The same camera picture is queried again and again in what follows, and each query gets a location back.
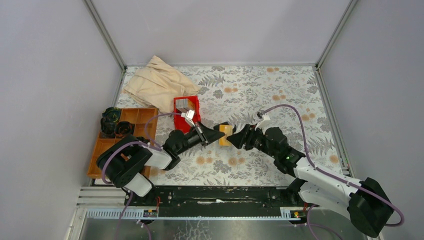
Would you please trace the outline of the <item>orange credit card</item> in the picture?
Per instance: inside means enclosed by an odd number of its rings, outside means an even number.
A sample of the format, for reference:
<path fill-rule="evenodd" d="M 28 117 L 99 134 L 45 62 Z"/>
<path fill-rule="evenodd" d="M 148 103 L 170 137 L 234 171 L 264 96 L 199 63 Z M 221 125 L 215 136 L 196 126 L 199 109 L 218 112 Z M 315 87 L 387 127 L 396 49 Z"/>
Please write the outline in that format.
<path fill-rule="evenodd" d="M 231 146 L 232 144 L 227 140 L 227 138 L 229 136 L 231 136 L 231 135 L 224 133 L 224 136 L 219 139 L 219 145 L 220 146 Z"/>

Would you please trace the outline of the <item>stack of credit cards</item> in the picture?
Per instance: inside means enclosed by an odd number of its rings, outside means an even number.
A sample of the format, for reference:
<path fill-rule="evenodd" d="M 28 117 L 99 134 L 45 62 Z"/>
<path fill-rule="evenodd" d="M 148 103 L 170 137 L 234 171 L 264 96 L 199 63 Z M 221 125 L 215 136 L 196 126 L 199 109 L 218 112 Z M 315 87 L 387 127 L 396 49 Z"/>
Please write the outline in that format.
<path fill-rule="evenodd" d="M 195 111 L 196 105 L 189 98 L 179 98 L 175 100 L 175 108 L 181 112 Z"/>

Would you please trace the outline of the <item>black leather card holder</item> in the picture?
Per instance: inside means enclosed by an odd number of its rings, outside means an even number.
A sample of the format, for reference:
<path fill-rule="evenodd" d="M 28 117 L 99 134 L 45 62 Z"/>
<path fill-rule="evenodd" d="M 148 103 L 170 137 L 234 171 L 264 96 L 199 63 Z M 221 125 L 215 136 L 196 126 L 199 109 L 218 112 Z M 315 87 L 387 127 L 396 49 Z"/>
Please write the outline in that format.
<path fill-rule="evenodd" d="M 232 135 L 237 131 L 236 125 L 231 125 L 229 122 L 222 122 L 213 127 L 215 131 L 220 131 L 228 135 Z"/>

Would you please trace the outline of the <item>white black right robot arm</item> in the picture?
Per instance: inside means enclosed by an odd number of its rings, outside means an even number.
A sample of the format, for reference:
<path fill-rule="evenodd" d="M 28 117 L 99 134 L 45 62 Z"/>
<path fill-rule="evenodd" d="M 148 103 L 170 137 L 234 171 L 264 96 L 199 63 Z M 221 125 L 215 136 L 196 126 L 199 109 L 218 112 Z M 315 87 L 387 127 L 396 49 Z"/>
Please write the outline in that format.
<path fill-rule="evenodd" d="M 303 202 L 332 210 L 350 220 L 361 233 L 376 238 L 394 213 L 381 185 L 368 177 L 359 180 L 311 164 L 307 156 L 291 147 L 278 127 L 266 131 L 245 125 L 227 141 L 237 149 L 257 149 L 272 157 L 277 169 L 294 177 L 287 191 L 287 201 L 293 206 Z"/>

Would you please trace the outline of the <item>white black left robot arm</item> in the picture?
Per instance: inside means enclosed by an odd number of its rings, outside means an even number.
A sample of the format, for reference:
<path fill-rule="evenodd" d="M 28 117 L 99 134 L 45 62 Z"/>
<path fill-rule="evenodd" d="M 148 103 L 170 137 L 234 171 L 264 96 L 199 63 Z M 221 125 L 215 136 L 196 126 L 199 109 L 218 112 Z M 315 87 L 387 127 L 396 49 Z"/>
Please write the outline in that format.
<path fill-rule="evenodd" d="M 196 146 L 208 146 L 223 138 L 225 133 L 195 123 L 187 133 L 176 129 L 169 133 L 161 150 L 149 147 L 133 135 L 122 138 L 96 161 L 106 184 L 133 192 L 144 206 L 155 200 L 154 184 L 141 174 L 145 166 L 169 171 L 180 161 L 180 154 Z"/>

